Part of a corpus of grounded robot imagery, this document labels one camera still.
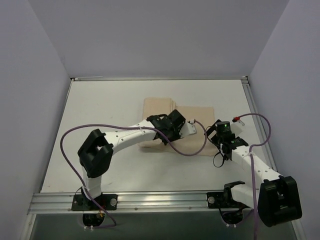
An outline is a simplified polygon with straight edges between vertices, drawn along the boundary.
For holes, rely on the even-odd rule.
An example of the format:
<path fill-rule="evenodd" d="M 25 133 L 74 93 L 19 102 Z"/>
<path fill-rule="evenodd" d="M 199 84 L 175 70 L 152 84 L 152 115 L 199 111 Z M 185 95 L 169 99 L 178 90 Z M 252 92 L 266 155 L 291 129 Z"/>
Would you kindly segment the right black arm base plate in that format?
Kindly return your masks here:
<path fill-rule="evenodd" d="M 247 205 L 225 196 L 223 191 L 206 193 L 207 206 L 209 209 L 246 209 Z"/>

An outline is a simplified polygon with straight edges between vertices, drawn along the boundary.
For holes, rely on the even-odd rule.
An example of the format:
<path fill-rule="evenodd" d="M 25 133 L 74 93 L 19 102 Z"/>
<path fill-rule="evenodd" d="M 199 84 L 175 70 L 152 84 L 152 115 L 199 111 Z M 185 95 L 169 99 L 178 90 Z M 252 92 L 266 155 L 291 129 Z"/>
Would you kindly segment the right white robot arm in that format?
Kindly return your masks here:
<path fill-rule="evenodd" d="M 207 131 L 222 160 L 232 161 L 249 173 L 251 180 L 226 183 L 222 192 L 207 193 L 209 208 L 219 210 L 227 225 L 244 220 L 243 209 L 251 208 L 267 227 L 300 219 L 303 215 L 296 180 L 269 167 L 253 148 L 239 137 L 237 121 L 217 120 Z"/>

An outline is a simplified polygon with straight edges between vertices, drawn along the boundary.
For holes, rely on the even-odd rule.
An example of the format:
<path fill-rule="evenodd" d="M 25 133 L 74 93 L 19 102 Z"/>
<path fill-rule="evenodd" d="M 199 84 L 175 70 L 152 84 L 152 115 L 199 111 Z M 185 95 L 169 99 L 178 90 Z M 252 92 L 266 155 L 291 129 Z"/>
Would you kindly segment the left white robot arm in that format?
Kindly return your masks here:
<path fill-rule="evenodd" d="M 160 139 L 166 145 L 179 140 L 185 123 L 185 117 L 174 110 L 168 115 L 151 115 L 130 129 L 91 131 L 77 152 L 85 184 L 81 190 L 83 204 L 90 210 L 100 206 L 102 175 L 109 169 L 114 154 L 145 141 Z"/>

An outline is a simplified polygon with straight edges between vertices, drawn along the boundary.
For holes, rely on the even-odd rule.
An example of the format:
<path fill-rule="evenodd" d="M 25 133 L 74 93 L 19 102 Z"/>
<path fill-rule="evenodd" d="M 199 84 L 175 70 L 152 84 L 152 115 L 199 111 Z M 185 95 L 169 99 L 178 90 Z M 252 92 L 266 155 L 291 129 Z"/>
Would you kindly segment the beige cloth wrap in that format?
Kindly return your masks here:
<path fill-rule="evenodd" d="M 176 106 L 171 98 L 147 97 L 143 102 L 142 119 L 160 132 L 151 140 L 139 143 L 141 148 L 184 156 L 210 157 L 218 152 L 206 137 L 206 127 L 215 122 L 213 107 Z"/>

